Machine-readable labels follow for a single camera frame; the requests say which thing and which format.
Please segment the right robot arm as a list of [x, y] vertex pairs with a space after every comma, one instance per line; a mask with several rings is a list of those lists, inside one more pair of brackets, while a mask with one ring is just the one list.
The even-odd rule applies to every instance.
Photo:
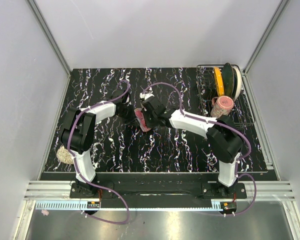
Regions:
[[152, 93], [141, 93], [142, 114], [148, 128], [157, 126], [178, 129], [197, 134], [208, 141], [213, 155], [219, 162], [217, 192], [229, 198], [238, 182], [237, 163], [241, 156], [243, 138], [223, 115], [219, 118], [204, 117], [178, 108], [166, 108]]

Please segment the red sunglasses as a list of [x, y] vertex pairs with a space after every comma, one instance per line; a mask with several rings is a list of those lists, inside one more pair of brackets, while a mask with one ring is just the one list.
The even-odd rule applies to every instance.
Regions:
[[143, 132], [148, 132], [151, 130], [151, 128], [147, 127], [146, 125], [146, 121], [145, 121], [145, 118], [144, 118], [144, 115], [143, 115], [143, 112], [142, 112], [142, 109], [141, 108], [136, 108], [134, 110], [134, 113], [135, 113], [135, 116], [136, 116], [136, 119], [139, 123], [139, 126], [141, 128], [141, 130]]

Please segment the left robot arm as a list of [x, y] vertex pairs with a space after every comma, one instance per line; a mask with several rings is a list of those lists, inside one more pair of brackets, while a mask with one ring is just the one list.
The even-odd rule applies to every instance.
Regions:
[[60, 130], [60, 140], [74, 162], [76, 179], [83, 183], [80, 192], [87, 198], [98, 193], [90, 149], [95, 137], [95, 125], [105, 119], [119, 117], [127, 125], [137, 123], [129, 90], [117, 89], [110, 100], [83, 109], [70, 108]]

